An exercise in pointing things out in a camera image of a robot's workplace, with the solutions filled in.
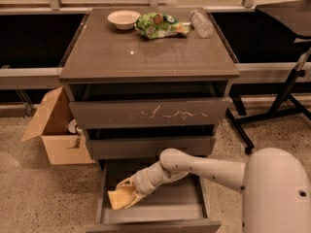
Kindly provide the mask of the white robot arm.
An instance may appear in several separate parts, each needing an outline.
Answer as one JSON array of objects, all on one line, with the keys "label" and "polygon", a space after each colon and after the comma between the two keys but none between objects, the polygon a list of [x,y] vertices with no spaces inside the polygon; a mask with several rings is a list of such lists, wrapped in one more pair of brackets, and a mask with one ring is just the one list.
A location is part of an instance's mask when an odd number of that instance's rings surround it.
[{"label": "white robot arm", "polygon": [[201,158],[166,149],[155,164],[120,182],[111,206],[130,208],[160,185],[195,174],[242,194],[243,233],[311,233],[310,182],[284,150],[258,150],[246,163]]}]

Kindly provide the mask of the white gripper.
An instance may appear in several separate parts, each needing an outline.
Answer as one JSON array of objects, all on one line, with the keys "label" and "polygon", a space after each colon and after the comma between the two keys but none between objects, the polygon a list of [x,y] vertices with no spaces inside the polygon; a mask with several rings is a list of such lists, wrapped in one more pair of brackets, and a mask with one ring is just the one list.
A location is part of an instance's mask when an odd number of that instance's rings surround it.
[{"label": "white gripper", "polygon": [[132,193],[127,196],[125,208],[131,208],[146,195],[152,194],[162,182],[162,169],[159,163],[138,171],[134,178],[126,178],[117,184],[116,190],[126,190]]}]

